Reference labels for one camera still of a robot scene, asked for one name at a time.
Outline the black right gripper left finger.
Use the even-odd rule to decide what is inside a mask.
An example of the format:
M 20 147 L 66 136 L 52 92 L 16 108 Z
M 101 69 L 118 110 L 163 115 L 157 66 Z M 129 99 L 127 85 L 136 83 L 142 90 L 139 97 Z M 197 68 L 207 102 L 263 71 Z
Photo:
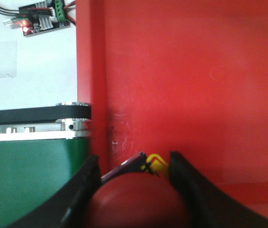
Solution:
M 89 200 L 101 186 L 98 156 L 90 155 L 77 173 L 52 197 L 9 228 L 78 227 Z

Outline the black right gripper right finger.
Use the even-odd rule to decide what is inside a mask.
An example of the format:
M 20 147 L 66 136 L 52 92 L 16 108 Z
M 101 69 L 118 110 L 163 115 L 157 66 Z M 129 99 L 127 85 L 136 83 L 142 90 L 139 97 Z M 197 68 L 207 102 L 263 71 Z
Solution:
M 170 152 L 169 181 L 184 199 L 194 228 L 268 228 L 268 218 L 216 187 L 180 152 Z

